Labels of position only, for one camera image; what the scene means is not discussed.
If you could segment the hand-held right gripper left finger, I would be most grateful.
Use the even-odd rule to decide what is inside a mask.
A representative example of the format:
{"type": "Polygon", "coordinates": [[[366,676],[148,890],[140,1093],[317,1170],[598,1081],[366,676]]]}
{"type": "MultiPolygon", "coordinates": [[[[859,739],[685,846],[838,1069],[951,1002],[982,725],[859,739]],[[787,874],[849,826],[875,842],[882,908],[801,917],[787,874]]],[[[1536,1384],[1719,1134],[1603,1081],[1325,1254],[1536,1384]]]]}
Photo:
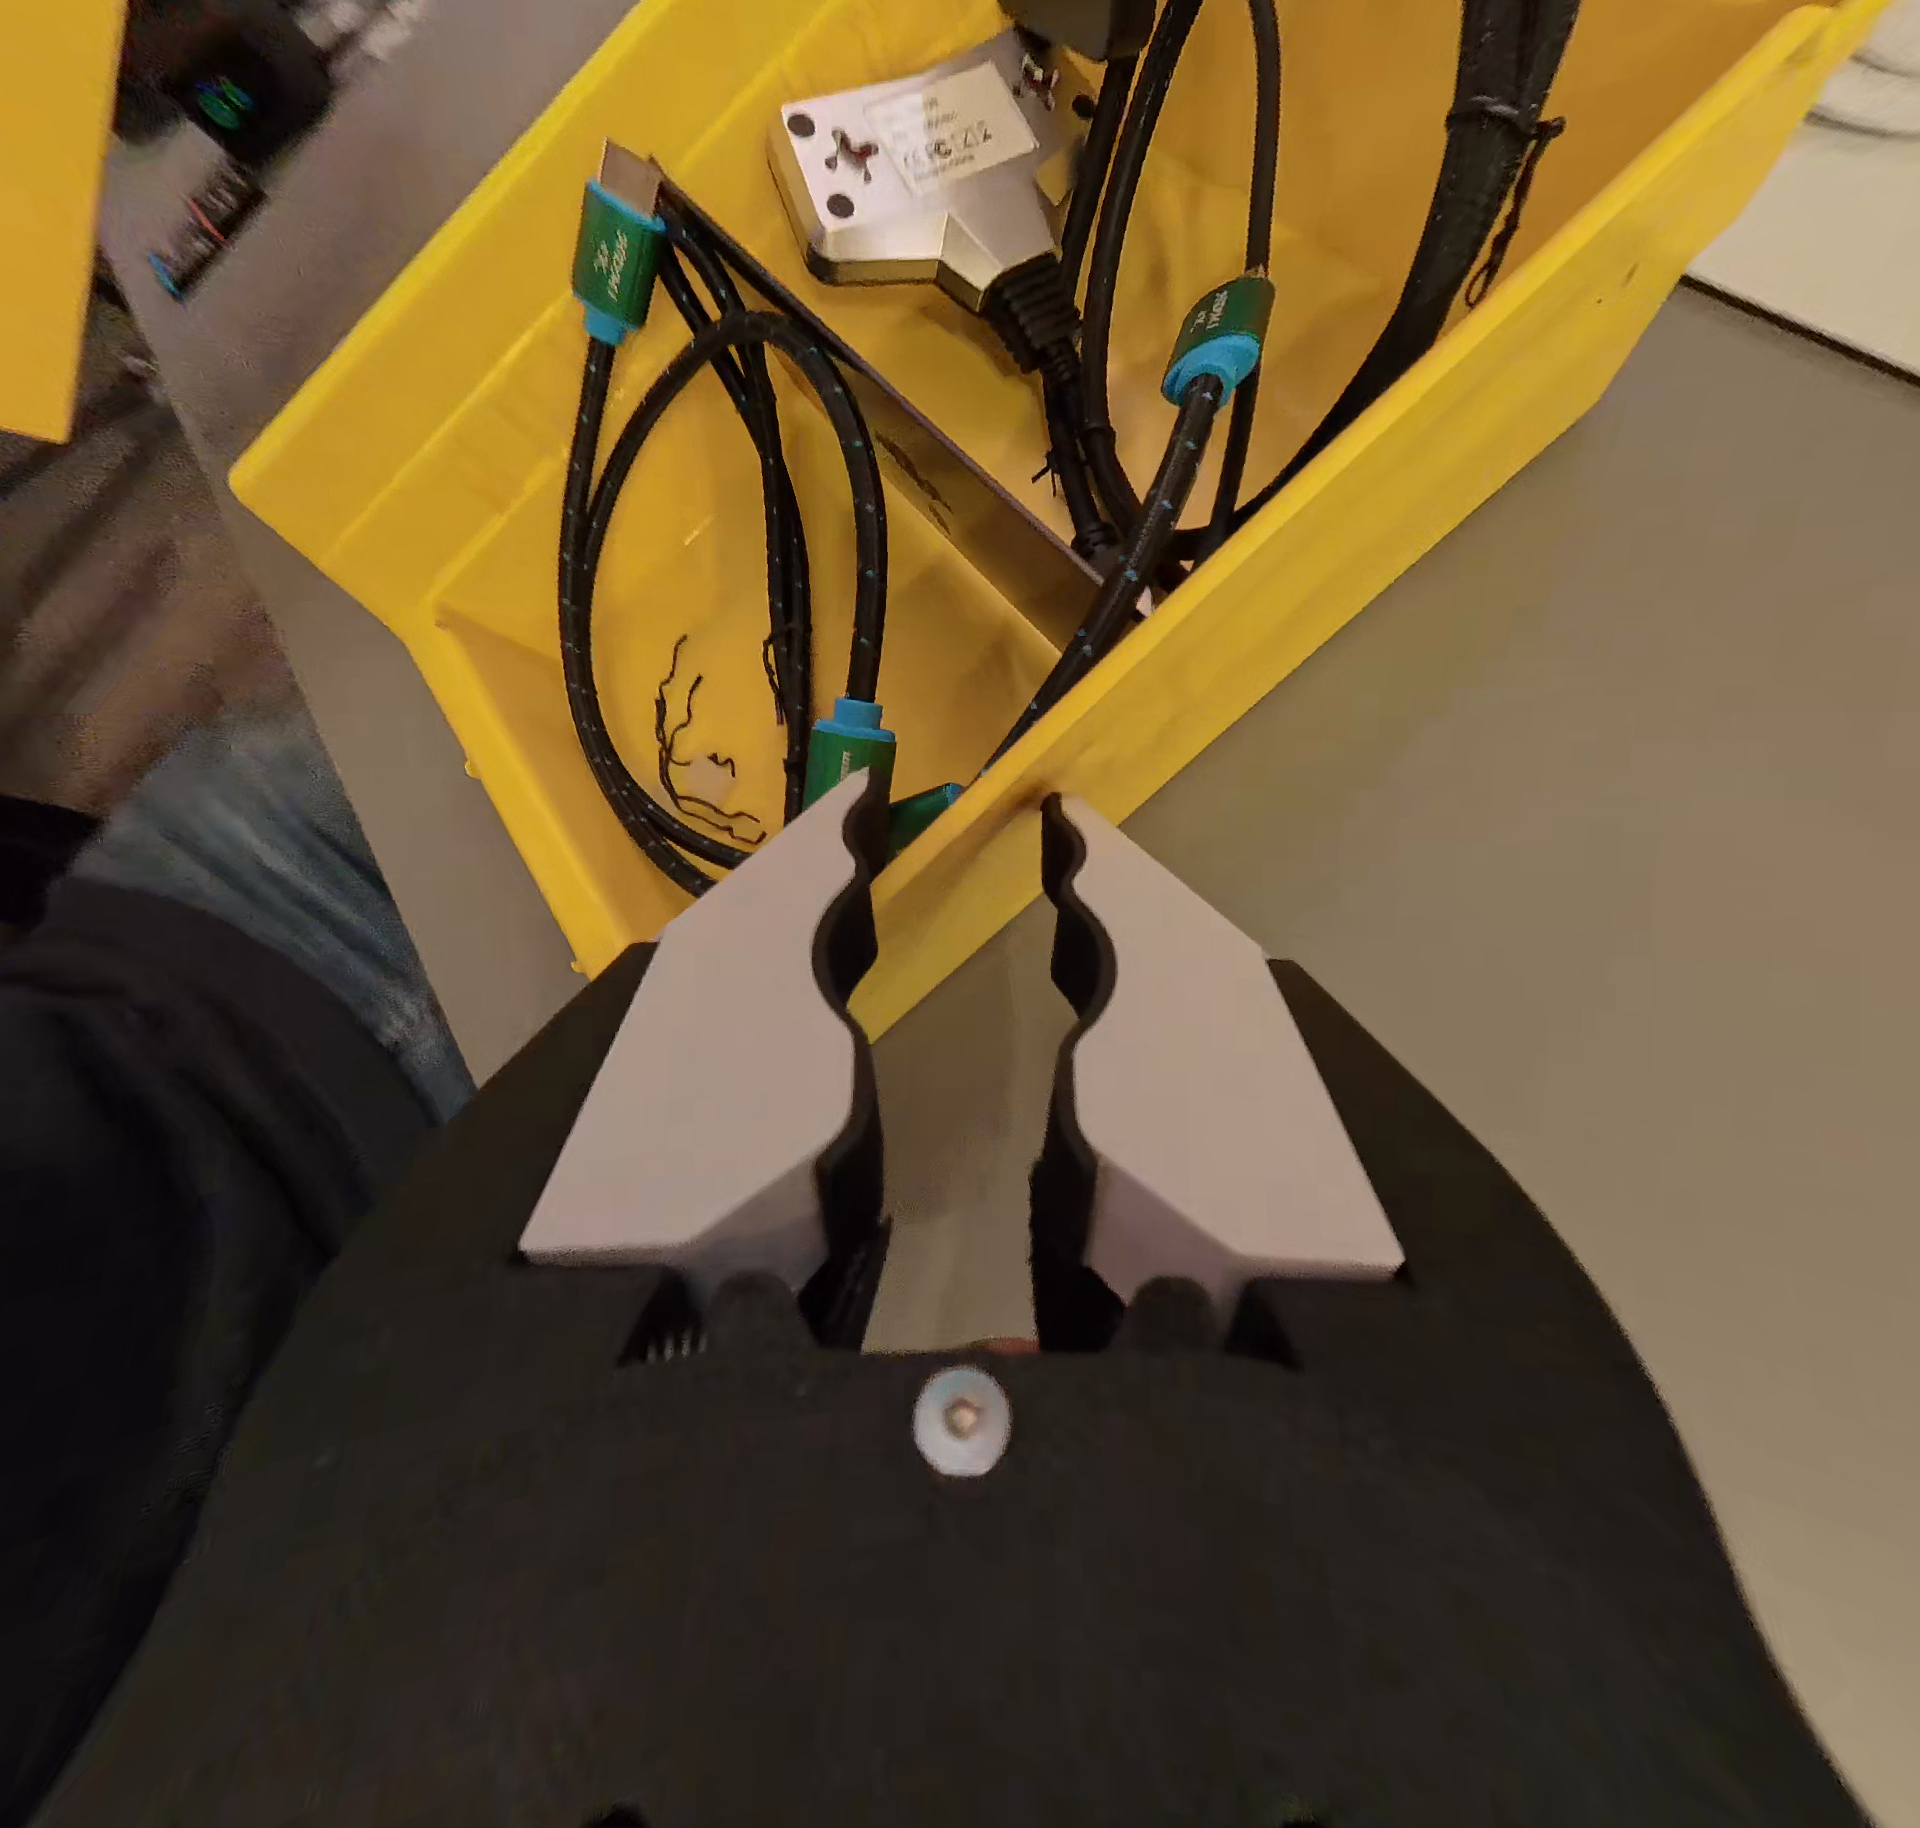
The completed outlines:
{"type": "Polygon", "coordinates": [[[530,1264],[657,1264],[699,1297],[873,1264],[882,1136],[850,1000],[888,815],[876,780],[840,782],[663,929],[521,1232],[530,1264]]]}

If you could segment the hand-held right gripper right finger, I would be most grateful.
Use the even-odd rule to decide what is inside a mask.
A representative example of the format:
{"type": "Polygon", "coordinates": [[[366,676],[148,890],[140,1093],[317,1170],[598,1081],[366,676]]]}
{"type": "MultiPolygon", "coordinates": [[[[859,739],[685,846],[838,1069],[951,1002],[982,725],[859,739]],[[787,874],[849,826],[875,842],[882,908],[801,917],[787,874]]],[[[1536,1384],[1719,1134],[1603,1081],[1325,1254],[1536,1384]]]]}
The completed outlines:
{"type": "Polygon", "coordinates": [[[1262,947],[1084,799],[1042,810],[1070,1002],[1029,1179],[1036,1318],[1181,1282],[1389,1282],[1404,1246],[1262,947]]]}

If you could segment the yellow plastic bin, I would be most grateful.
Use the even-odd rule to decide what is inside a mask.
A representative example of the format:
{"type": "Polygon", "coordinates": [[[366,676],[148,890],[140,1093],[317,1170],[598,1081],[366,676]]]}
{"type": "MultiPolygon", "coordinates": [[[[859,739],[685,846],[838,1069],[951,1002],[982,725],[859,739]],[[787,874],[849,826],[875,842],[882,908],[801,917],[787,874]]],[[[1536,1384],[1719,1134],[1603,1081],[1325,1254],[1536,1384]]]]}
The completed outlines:
{"type": "Polygon", "coordinates": [[[76,422],[126,0],[3,0],[3,430],[76,422]]]}
{"type": "MultiPolygon", "coordinates": [[[[898,1020],[1039,893],[1029,810],[1123,820],[1610,387],[1888,0],[1581,0],[1546,102],[1567,133],[1483,305],[1264,506],[1164,627],[1023,739],[876,884],[868,1024],[898,1020]]],[[[1247,480],[1281,471],[1402,293],[1445,153],[1459,0],[1280,0],[1280,302],[1247,480]]],[[[244,508],[420,666],[559,921],[601,973],[688,898],[628,840],[564,707],[557,531],[585,363],[567,297],[607,138],[690,200],[893,388],[878,700],[900,793],[987,760],[1092,583],[1044,490],[1039,393],[931,285],[803,268],[770,156],[780,105],[898,79],[1001,28],[997,0],[642,0],[253,443],[244,508]]]]}

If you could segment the thin dark twist tie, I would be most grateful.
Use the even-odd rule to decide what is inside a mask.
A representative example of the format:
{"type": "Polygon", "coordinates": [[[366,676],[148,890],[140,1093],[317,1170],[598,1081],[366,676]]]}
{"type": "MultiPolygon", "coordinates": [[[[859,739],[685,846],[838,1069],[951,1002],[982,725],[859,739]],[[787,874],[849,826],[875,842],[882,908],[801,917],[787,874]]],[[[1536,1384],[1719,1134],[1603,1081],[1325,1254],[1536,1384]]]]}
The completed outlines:
{"type": "Polygon", "coordinates": [[[663,807],[714,840],[752,853],[767,835],[743,799],[739,763],[710,728],[706,673],[690,634],[678,636],[654,704],[656,776],[663,807]]]}

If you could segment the person's blue jeans leg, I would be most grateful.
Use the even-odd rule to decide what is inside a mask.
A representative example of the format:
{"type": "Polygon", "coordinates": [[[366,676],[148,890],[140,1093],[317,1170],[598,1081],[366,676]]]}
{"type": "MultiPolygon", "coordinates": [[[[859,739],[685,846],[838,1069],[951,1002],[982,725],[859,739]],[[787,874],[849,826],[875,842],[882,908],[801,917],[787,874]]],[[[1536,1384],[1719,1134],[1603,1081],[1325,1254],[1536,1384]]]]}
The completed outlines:
{"type": "Polygon", "coordinates": [[[172,901],[327,987],[445,1123],[474,1092],[339,770],[300,692],[185,736],[60,887],[172,901]]]}

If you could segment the white adapter box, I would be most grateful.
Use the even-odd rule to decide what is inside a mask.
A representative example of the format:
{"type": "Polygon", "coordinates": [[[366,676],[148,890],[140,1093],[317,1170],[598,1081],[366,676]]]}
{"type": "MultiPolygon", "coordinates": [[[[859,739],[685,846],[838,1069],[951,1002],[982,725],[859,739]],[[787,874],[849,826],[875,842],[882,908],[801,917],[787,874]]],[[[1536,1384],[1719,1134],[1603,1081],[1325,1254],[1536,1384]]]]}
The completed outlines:
{"type": "Polygon", "coordinates": [[[767,161],[825,285],[939,285],[980,310],[1058,253],[1096,115],[1063,49],[1003,30],[895,81],[787,104],[767,161]]]}

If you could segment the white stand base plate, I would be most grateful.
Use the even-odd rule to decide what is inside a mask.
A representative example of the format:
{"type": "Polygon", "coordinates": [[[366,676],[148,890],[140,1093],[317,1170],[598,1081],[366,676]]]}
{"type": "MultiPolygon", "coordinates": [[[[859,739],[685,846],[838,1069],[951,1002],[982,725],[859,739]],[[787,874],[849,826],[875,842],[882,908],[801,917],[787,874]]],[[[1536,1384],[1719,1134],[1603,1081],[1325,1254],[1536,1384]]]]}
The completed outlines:
{"type": "Polygon", "coordinates": [[[1916,381],[1916,136],[1808,119],[1684,284],[1916,381]]]}

